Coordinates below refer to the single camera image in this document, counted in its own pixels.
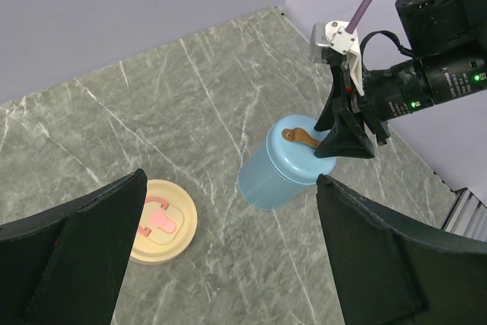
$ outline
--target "canister lid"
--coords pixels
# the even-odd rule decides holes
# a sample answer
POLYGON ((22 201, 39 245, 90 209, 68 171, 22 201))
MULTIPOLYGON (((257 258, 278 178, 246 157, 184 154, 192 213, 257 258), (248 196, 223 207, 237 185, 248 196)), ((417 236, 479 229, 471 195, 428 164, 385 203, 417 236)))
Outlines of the canister lid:
POLYGON ((161 264, 181 254, 193 239, 198 216, 189 194, 166 180, 149 180, 130 259, 161 264))

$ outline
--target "gray marble countertop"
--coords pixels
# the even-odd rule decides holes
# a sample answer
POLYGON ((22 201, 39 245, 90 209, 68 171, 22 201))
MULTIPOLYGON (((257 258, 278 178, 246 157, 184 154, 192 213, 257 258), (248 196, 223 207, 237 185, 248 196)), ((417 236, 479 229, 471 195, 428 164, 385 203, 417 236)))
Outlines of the gray marble countertop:
MULTIPOLYGON (((130 263, 114 325, 342 324, 311 188, 274 212, 249 207, 239 167, 273 123, 317 117, 331 87, 275 9, 151 49, 0 106, 0 224, 82 196, 142 167, 193 197, 190 247, 130 263)), ((333 176, 439 226, 453 195, 395 135, 333 176)))

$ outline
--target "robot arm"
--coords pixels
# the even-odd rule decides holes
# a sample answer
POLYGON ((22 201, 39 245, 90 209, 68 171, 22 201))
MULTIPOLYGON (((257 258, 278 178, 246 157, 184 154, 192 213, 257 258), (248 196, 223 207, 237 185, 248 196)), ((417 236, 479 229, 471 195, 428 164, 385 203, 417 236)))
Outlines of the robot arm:
POLYGON ((330 130, 315 151, 318 158, 373 158, 365 125, 385 145, 387 121, 487 88, 487 2, 397 0, 396 9, 412 49, 388 31, 374 32, 359 46, 352 25, 315 24, 313 61, 326 63, 333 88, 315 130, 330 130), (387 70, 368 71, 362 56, 369 39, 382 33, 410 60, 387 70))

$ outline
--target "light blue canister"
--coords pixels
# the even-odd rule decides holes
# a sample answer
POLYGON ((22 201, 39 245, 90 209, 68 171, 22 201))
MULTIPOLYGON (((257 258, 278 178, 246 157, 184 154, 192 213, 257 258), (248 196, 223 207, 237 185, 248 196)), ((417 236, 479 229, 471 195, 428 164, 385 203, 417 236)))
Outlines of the light blue canister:
POLYGON ((316 184, 320 174, 329 174, 336 158, 317 158, 314 149, 282 137, 284 129, 301 127, 322 141, 328 132, 314 130, 316 120, 308 116, 287 116, 267 134, 260 148, 242 166, 238 186, 249 204, 259 209, 276 209, 316 184))

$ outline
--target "black cable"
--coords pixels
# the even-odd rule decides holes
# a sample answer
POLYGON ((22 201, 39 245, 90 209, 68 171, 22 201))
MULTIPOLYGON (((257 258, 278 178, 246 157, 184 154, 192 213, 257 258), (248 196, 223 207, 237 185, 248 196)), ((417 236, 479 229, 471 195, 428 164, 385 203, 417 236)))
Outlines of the black cable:
POLYGON ((375 32, 371 32, 367 36, 365 36, 365 38, 362 40, 360 44, 360 53, 362 55, 362 70, 364 72, 369 73, 369 71, 367 70, 364 64, 365 47, 367 46, 368 41, 370 41, 372 37, 374 37, 377 34, 382 34, 383 36, 387 37, 389 40, 393 41, 393 43, 396 45, 397 49, 402 55, 415 58, 413 51, 401 45, 401 41, 399 40, 399 37, 395 33, 390 32, 389 30, 376 30, 375 32))

